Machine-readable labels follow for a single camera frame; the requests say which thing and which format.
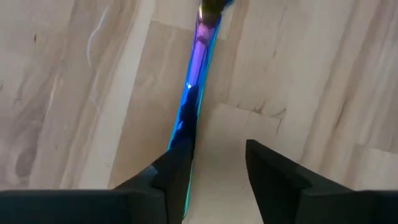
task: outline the wooden floor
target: wooden floor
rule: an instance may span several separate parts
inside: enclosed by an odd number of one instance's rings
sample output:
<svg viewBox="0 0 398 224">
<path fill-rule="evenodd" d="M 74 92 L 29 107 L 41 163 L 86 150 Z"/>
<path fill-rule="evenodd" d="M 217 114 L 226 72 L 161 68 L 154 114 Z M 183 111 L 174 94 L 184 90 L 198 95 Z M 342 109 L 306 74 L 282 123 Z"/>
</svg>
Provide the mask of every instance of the wooden floor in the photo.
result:
<svg viewBox="0 0 398 224">
<path fill-rule="evenodd" d="M 0 189 L 112 188 L 165 152 L 198 0 L 0 5 Z M 398 1 L 236 0 L 186 223 L 261 222 L 246 139 L 352 189 L 398 189 Z"/>
</svg>

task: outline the iridescent scooter stem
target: iridescent scooter stem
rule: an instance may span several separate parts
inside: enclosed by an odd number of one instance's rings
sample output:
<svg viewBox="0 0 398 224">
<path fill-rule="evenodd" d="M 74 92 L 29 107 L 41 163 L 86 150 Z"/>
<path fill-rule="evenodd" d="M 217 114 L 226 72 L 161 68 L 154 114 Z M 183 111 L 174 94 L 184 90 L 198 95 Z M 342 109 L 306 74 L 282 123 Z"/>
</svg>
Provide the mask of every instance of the iridescent scooter stem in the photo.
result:
<svg viewBox="0 0 398 224">
<path fill-rule="evenodd" d="M 221 13 L 232 2 L 233 0 L 201 0 L 200 2 L 187 76 L 167 150 L 174 148 L 182 141 L 190 141 L 193 149 L 195 148 L 201 100 L 220 28 Z M 191 179 L 188 185 L 184 216 L 189 204 L 190 186 Z"/>
</svg>

